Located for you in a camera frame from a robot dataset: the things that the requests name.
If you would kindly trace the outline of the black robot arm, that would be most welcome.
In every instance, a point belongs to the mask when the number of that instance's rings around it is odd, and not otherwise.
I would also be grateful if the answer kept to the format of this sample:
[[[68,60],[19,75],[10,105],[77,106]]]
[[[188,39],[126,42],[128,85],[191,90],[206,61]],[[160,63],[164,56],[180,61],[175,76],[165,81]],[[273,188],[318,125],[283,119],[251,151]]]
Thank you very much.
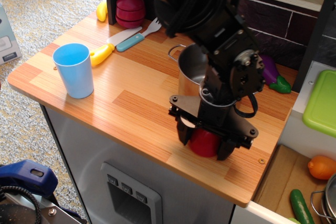
[[[255,37],[238,14],[239,0],[155,0],[168,37],[188,36],[207,56],[198,95],[170,97],[170,114],[180,141],[197,155],[213,151],[225,160],[236,148],[250,148],[258,131],[255,94],[263,90],[264,64]]]

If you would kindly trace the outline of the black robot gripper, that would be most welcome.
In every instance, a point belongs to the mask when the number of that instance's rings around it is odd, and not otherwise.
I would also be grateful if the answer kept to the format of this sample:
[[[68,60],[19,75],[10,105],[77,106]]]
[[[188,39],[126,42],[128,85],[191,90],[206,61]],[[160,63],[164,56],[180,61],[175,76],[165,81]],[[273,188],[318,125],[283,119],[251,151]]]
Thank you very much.
[[[258,103],[255,95],[249,94],[253,111],[242,112],[236,108],[236,101],[217,105],[207,99],[207,89],[199,89],[198,96],[172,95],[169,114],[177,121],[177,133],[180,142],[186,145],[195,129],[201,128],[223,139],[218,151],[217,160],[227,159],[235,148],[251,148],[258,130],[247,120],[255,116]]]

